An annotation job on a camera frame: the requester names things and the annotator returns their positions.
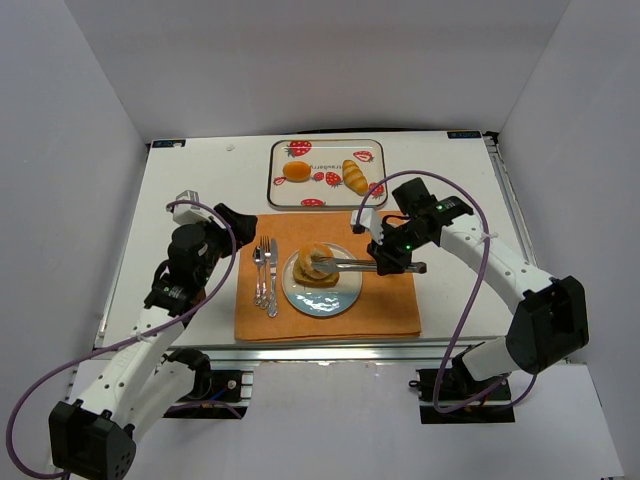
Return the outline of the brown bread slice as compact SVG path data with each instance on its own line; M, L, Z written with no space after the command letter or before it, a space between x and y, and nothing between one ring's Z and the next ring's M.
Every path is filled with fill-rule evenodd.
M294 262L292 275L297 284L310 288L331 288L336 286L340 279L337 272L314 272L309 275L299 260Z

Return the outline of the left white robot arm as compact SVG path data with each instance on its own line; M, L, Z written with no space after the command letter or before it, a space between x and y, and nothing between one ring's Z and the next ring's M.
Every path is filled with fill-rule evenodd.
M169 348L203 306L218 261L253 242L258 219L224 204L206 209L176 200L169 209L178 226L128 345L117 348L74 402L59 402L49 415L53 463L71 474L124 478L138 442L158 419L181 399L198 402L211 393L209 357Z

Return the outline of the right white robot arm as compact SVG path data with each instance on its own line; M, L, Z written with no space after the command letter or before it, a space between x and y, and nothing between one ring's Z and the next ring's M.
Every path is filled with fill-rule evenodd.
M525 260L496 235L465 193L439 200L420 178L392 193L403 222L393 226L365 206L352 214L355 232L371 236L367 247L379 275L406 273L413 252L434 244L487 284L513 318L507 333L471 347L452 360L449 375L471 392L514 371L536 375L589 342L585 289L574 277L556 278Z

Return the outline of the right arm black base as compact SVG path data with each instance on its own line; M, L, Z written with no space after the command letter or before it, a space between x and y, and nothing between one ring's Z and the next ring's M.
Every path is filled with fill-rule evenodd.
M453 365L445 370L440 390L439 405L442 408L462 403L479 395L491 387L498 379L476 381L463 374L461 362L453 360ZM506 378L491 392L470 402L451 413L440 413L433 405L433 395L438 369L419 369L416 377L408 382L408 388L417 394L420 420L423 425L463 425L463 424L508 424L515 422L512 394Z

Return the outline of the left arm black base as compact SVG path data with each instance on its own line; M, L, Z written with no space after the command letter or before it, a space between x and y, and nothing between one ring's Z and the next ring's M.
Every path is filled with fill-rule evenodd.
M165 418L240 420L245 416L253 387L252 371L220 366L204 352L182 349L164 354L155 373L179 361L194 367L194 385L189 393L169 408Z

